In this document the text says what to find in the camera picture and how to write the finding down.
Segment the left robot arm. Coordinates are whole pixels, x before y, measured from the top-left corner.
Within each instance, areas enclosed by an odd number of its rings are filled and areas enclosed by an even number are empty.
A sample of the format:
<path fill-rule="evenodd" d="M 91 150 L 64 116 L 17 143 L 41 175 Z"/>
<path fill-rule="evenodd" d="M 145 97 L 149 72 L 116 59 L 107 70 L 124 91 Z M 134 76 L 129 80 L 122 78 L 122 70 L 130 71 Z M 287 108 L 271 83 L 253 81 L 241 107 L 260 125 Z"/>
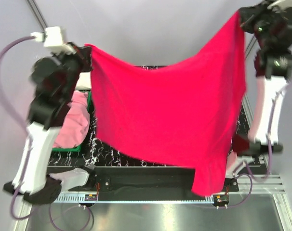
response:
<path fill-rule="evenodd" d="M 14 180 L 4 184 L 4 191 L 21 195 L 32 205 L 48 205 L 61 192 L 88 188 L 94 182 L 92 171 L 86 167 L 47 173 L 53 144 L 69 111 L 79 75 L 91 69 L 91 48 L 71 42 L 33 65 L 31 80 L 36 90 L 27 116 L 25 150 Z"/>

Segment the magenta t shirt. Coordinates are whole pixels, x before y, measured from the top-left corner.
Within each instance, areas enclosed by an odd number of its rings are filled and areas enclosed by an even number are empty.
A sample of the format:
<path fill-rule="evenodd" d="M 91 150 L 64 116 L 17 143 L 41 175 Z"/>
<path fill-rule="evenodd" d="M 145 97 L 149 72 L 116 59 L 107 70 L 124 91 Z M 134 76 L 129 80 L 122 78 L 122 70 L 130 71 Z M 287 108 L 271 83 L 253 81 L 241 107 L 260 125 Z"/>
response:
<path fill-rule="evenodd" d="M 246 90 L 245 36 L 233 16 L 194 56 L 145 70 L 91 46 L 97 138 L 132 158 L 195 171 L 218 193 Z"/>

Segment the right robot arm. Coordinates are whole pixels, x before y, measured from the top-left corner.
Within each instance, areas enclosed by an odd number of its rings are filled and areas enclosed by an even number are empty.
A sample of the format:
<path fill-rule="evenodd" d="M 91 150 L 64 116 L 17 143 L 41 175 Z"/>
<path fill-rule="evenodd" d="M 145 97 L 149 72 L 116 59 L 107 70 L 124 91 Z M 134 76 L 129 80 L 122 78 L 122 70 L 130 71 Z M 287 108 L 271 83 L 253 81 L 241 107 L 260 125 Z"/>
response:
<path fill-rule="evenodd" d="M 281 107 L 287 87 L 292 83 L 292 0 L 265 0 L 239 8 L 240 26 L 257 39 L 257 101 L 246 137 L 234 135 L 232 153 L 227 158 L 226 178 L 238 178 L 255 157 L 283 150 L 278 139 Z"/>

